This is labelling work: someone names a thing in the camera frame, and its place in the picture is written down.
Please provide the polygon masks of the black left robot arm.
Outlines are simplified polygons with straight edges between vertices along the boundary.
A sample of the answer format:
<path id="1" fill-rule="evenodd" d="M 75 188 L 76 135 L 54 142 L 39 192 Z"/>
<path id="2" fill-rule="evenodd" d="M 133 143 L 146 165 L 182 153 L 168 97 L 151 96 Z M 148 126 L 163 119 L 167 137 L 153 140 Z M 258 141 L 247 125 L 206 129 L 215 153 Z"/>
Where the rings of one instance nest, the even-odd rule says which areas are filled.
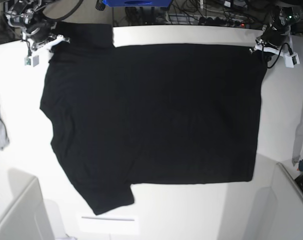
<path id="1" fill-rule="evenodd" d="M 256 44 L 250 49 L 278 54 L 287 45 L 292 48 L 291 33 L 303 33 L 303 0 L 273 0 L 268 23 Z"/>

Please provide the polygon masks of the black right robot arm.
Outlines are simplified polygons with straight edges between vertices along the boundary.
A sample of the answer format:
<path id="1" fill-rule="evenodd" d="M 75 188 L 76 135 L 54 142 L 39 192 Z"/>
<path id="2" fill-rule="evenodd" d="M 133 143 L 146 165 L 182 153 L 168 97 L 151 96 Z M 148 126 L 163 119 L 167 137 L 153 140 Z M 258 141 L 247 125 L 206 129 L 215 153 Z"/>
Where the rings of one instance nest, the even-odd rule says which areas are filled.
<path id="1" fill-rule="evenodd" d="M 56 40 L 57 36 L 52 33 L 56 23 L 71 16 L 81 4 L 77 3 L 71 11 L 59 18 L 45 16 L 44 9 L 54 3 L 54 0 L 18 0 L 4 12 L 8 25 L 21 30 L 22 40 L 27 42 L 32 51 Z"/>

